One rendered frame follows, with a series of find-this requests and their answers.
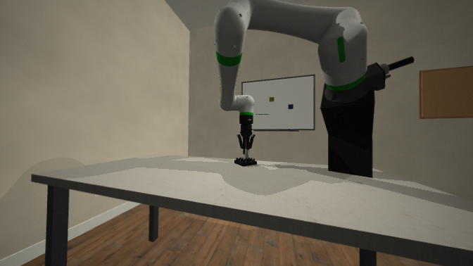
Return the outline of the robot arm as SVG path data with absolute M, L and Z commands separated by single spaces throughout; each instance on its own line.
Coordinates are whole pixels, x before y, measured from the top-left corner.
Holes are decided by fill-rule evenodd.
M 214 21 L 221 109 L 238 110 L 239 124 L 253 124 L 253 97 L 235 96 L 247 29 L 278 32 L 319 44 L 318 56 L 327 85 L 324 95 L 331 103 L 354 102 L 369 90 L 385 89 L 389 71 L 413 63 L 414 58 L 390 65 L 367 65 L 368 31 L 361 23 L 359 12 L 351 7 L 230 0 Z

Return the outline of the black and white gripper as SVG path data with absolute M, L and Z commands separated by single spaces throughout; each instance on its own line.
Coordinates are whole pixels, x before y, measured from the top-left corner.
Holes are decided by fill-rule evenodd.
M 255 137 L 255 135 L 252 134 L 251 130 L 252 130 L 252 125 L 241 125 L 240 134 L 237 135 L 239 138 L 240 147 L 243 149 L 244 159 L 248 158 L 249 149 L 252 148 L 253 139 Z M 241 136 L 243 137 L 243 143 L 241 140 Z M 250 139 L 250 143 L 249 143 L 249 139 Z

